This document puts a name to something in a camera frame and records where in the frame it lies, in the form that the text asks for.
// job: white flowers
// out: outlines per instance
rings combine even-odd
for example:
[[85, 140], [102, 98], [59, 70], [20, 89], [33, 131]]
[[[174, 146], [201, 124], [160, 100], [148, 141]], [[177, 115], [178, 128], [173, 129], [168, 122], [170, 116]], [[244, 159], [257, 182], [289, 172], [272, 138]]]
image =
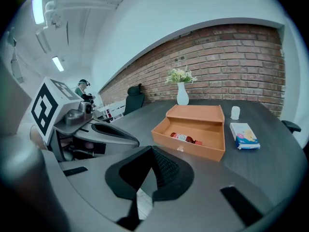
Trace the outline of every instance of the white flowers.
[[181, 69], [172, 69], [170, 71], [170, 76], [166, 78], [165, 83], [189, 83], [197, 80], [196, 77], [192, 76], [190, 70], [188, 70], [188, 66], [184, 70]]

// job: tissue box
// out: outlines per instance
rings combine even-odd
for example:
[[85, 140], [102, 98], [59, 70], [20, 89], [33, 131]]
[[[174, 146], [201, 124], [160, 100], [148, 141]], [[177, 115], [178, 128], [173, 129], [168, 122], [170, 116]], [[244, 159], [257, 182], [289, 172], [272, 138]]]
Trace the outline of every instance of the tissue box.
[[[170, 137], [179, 133], [202, 145]], [[221, 106], [175, 105], [151, 134], [155, 142], [171, 149], [220, 161], [225, 153], [224, 114]]]
[[231, 123], [230, 129], [238, 149], [259, 149], [261, 147], [247, 123]]

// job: ceiling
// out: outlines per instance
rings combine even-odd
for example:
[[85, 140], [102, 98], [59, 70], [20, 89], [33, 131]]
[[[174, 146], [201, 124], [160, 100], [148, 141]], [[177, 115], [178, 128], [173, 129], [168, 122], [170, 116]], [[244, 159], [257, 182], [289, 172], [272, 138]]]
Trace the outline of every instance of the ceiling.
[[[88, 0], [87, 5], [93, 5], [91, 1]], [[46, 22], [39, 25], [35, 24], [31, 0], [27, 0], [10, 25], [10, 28], [14, 27], [13, 36], [17, 41], [18, 57], [42, 75], [52, 76], [58, 72], [52, 62], [54, 56], [59, 57], [65, 70], [62, 72], [63, 74], [66, 71], [89, 68], [93, 61], [94, 47], [99, 32], [104, 21], [114, 11], [115, 9], [78, 8], [59, 12], [61, 26], [56, 28], [54, 25], [49, 25], [47, 29], [43, 30], [51, 48], [51, 52], [44, 53], [35, 32], [42, 30], [46, 26]], [[69, 44], [67, 41], [67, 22]]]

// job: orange box lid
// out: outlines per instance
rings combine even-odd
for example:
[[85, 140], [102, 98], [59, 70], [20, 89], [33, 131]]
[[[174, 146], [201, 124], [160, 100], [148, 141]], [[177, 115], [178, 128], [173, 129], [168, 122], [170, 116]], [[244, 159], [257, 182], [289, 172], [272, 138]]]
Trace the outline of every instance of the orange box lid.
[[174, 105], [167, 111], [166, 117], [224, 122], [221, 106]]

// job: white vase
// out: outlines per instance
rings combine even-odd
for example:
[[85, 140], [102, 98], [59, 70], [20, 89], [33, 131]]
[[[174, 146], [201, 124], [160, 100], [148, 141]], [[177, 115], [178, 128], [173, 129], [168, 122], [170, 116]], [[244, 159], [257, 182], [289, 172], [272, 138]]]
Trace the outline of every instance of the white vase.
[[177, 94], [178, 105], [187, 105], [189, 103], [189, 96], [184, 88], [184, 83], [178, 83], [178, 94]]

